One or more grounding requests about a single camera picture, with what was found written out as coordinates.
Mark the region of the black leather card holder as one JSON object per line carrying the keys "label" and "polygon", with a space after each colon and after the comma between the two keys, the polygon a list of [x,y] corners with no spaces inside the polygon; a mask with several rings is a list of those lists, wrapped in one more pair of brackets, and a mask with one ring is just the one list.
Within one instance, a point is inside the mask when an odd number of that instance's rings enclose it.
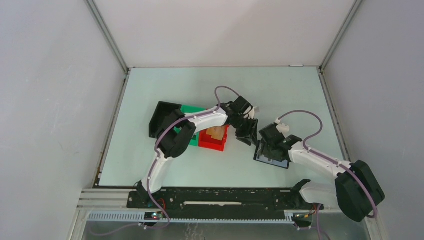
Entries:
{"label": "black leather card holder", "polygon": [[270,156],[266,156],[265,153],[266,144],[263,141],[258,143],[258,146],[255,149],[255,153],[253,159],[257,162],[264,163],[267,165],[288,169],[290,166],[290,162],[288,160],[276,160],[271,158]]}

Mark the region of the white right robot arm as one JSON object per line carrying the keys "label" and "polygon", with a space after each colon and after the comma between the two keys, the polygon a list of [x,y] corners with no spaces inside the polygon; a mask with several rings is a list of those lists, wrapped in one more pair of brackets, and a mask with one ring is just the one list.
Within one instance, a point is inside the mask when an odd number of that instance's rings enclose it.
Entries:
{"label": "white right robot arm", "polygon": [[285,136],[289,127],[276,120],[261,129],[255,160],[288,169],[301,165],[326,178],[329,183],[304,179],[291,194],[291,204],[304,209],[309,204],[323,204],[341,210],[349,219],[361,222],[378,215],[377,207],[386,195],[370,166],[364,161],[354,163],[338,160],[305,143],[295,135]]}

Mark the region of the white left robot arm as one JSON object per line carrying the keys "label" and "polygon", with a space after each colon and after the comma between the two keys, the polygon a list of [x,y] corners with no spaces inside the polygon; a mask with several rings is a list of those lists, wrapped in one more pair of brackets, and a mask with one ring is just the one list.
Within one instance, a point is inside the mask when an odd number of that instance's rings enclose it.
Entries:
{"label": "white left robot arm", "polygon": [[194,113],[180,109],[170,111],[158,123],[154,138],[154,159],[146,176],[136,187],[138,201],[145,208],[153,208],[158,202],[158,192],[172,164],[188,148],[192,137],[198,132],[222,126],[235,129],[236,139],[248,146],[258,144],[258,119],[255,107],[244,97],[235,101],[219,102],[216,106]]}

